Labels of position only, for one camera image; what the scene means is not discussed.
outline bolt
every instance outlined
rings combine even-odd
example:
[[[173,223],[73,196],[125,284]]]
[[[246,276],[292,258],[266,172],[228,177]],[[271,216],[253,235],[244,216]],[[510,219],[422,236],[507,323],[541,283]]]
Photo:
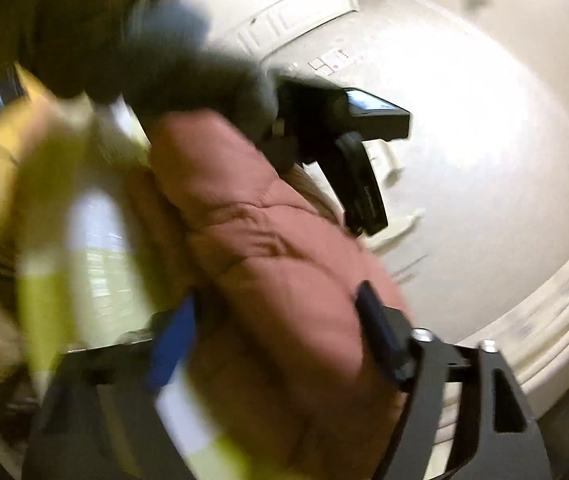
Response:
[[[431,343],[434,340],[434,335],[424,328],[415,328],[413,332],[411,332],[411,337],[423,343]]]
[[[498,353],[498,347],[496,346],[496,342],[493,339],[485,339],[478,345],[478,348],[489,354]]]

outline gloved hand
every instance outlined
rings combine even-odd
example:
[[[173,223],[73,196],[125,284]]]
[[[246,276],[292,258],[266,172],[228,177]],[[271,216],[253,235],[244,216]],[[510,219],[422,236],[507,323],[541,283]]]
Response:
[[[217,114],[168,116],[152,134],[151,167],[129,188],[176,304],[211,286],[189,368],[216,418],[279,465],[370,478],[403,398],[373,362],[354,299],[370,280],[404,308],[391,278]]]
[[[208,20],[185,0],[0,0],[0,64],[18,62],[59,98],[122,95],[143,125],[211,108],[269,140],[274,86],[258,63],[206,47]],[[287,170],[293,154],[271,151]]]

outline red jacket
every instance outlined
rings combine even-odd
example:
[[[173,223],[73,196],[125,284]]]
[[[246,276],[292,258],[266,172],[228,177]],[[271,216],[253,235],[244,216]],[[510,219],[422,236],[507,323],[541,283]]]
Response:
[[[170,244],[193,258],[173,264],[177,289],[202,276],[223,298],[203,315],[191,363],[213,412],[257,453],[322,478],[369,478],[401,398],[373,363],[354,300],[369,280],[404,308],[393,280],[220,115],[168,115],[151,167],[184,222]]]

